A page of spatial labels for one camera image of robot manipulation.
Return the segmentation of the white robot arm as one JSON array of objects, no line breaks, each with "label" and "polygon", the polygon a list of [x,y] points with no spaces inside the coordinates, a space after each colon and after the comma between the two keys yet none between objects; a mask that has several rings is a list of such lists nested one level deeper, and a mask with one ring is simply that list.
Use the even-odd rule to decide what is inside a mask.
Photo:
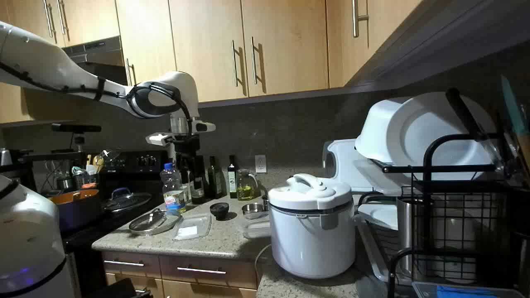
[{"label": "white robot arm", "polygon": [[[169,71],[125,86],[83,70],[58,45],[5,22],[0,22],[0,70],[7,85],[87,98],[141,119],[169,116],[171,129],[148,138],[156,146],[191,143],[216,129],[199,116],[198,85],[189,73]],[[75,296],[58,207],[2,176],[0,298]]]}]

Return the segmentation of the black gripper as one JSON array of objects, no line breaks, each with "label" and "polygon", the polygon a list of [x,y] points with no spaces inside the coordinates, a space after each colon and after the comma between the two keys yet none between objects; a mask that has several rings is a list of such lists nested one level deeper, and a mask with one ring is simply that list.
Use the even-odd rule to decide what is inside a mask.
[{"label": "black gripper", "polygon": [[178,136],[174,139],[176,162],[179,166],[191,166],[201,149],[198,136]]}]

